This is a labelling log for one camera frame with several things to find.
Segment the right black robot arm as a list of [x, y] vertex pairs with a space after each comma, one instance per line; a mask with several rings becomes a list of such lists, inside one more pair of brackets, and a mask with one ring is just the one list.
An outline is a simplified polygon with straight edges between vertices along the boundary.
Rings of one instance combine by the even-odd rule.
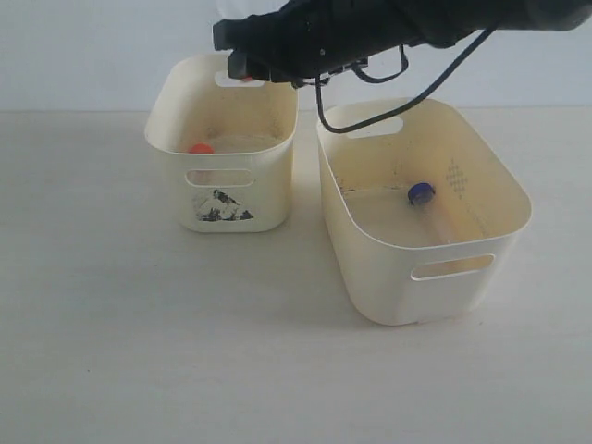
[[213, 27], [235, 80], [291, 83], [364, 68], [401, 46], [444, 49], [475, 31], [571, 31], [591, 16], [588, 1], [289, 1]]

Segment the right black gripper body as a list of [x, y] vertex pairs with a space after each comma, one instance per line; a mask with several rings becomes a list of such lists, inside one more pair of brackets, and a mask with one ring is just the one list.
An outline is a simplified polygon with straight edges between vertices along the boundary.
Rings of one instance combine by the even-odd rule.
[[231, 52], [230, 78], [297, 85], [415, 37], [416, 26], [394, 1], [289, 1], [213, 26], [214, 48]]

